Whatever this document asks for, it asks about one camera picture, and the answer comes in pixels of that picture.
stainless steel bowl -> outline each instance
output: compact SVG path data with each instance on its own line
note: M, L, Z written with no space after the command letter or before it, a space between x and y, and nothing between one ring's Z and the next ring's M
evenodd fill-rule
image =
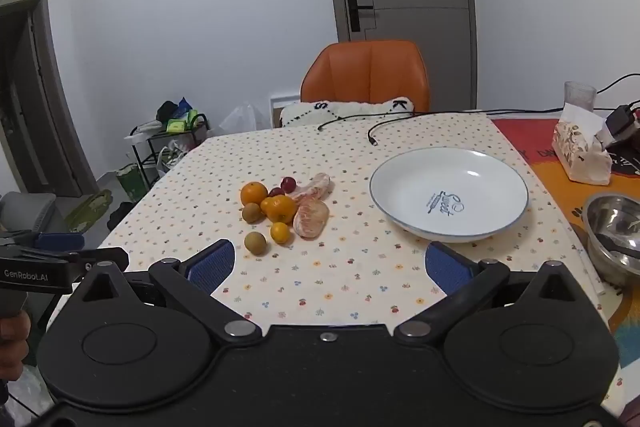
M600 276L625 286L640 282L640 201L601 192L585 203L582 222L587 252Z

charger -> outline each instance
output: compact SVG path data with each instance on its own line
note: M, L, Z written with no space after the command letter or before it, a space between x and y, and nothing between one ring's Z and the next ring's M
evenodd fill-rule
M608 117L607 128L611 133L611 136L619 140L619 136L622 135L631 126L634 126L636 122L636 116L631 110L630 105L619 105Z

floral tissue box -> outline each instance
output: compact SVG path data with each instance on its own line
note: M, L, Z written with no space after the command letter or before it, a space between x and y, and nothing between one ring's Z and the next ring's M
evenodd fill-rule
M552 145L571 181L609 185L611 156L596 137L584 135L575 123L559 121Z

kiwi fruit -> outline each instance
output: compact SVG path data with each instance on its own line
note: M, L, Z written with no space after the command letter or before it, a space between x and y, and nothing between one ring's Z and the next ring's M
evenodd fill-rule
M262 211L257 203L247 203L242 209L242 219L248 223L255 223L262 217Z
M254 255L261 255L267 249L267 240L260 232L249 232L244 237L244 247Z

chair backrest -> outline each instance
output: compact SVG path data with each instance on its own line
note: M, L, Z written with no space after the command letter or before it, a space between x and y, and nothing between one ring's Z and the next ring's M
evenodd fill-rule
M429 80L420 50L410 41L340 42L316 58L300 88L301 102L382 103L406 96L429 110Z

